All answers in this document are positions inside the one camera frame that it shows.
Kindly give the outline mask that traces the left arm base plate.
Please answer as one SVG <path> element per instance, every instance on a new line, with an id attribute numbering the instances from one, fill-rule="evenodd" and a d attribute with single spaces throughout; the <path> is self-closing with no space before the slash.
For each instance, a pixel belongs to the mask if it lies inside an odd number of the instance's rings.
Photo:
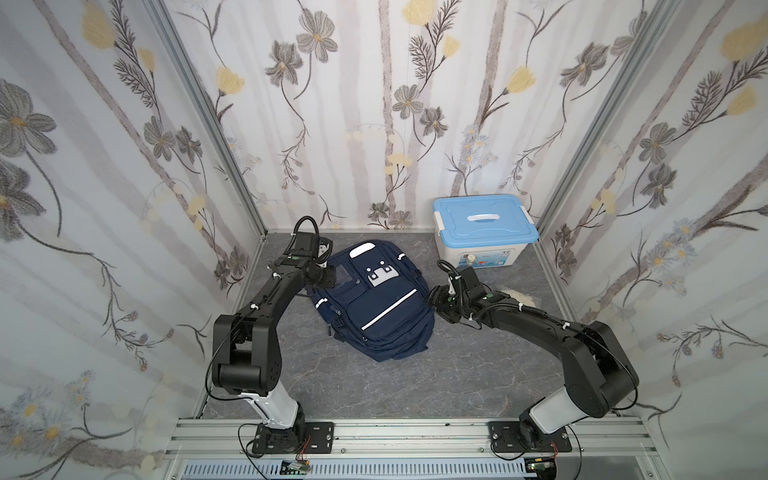
<path id="1" fill-rule="evenodd" d="M 333 422 L 298 422 L 289 429 L 259 425 L 246 452 L 256 456 L 266 454 L 319 454 L 332 452 L 335 439 Z"/>

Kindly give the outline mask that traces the navy blue backpack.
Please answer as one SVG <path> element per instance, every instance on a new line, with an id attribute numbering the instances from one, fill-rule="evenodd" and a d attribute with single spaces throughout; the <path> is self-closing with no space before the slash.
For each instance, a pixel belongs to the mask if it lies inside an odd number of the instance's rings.
<path id="1" fill-rule="evenodd" d="M 430 289 L 400 247 L 367 240 L 334 254 L 328 265 L 335 269 L 334 285 L 306 292 L 335 339 L 377 362 L 428 349 L 435 324 Z"/>

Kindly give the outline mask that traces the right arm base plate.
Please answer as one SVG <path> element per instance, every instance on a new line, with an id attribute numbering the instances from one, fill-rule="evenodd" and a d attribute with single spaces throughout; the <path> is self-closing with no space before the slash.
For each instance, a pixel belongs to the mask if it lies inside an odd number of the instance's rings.
<path id="1" fill-rule="evenodd" d="M 542 433 L 529 421 L 491 421 L 487 423 L 490 445 L 496 453 L 569 453 L 570 436 L 564 428 Z"/>

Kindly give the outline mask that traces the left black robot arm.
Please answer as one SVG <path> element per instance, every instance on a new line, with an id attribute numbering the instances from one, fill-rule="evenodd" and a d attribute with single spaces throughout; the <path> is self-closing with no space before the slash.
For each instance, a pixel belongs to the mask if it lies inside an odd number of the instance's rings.
<path id="1" fill-rule="evenodd" d="M 293 299 L 307 287 L 335 281 L 327 255 L 287 253 L 270 264 L 270 276 L 251 300 L 233 314 L 219 316 L 213 326 L 213 353 L 206 386 L 223 390 L 218 401 L 242 401 L 265 426 L 293 428 L 300 404 L 281 382 L 282 353 L 277 327 Z"/>

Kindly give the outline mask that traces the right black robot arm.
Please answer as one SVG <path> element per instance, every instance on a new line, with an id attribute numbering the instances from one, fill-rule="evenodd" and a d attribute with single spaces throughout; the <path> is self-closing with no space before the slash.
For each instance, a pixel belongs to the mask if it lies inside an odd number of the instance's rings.
<path id="1" fill-rule="evenodd" d="M 639 392 L 639 376 L 609 326 L 551 316 L 502 292 L 460 294 L 435 287 L 428 305 L 450 323 L 463 319 L 514 334 L 561 362 L 564 384 L 518 417 L 515 441 L 525 451 L 547 448 L 550 438 L 587 418 L 602 418 Z"/>

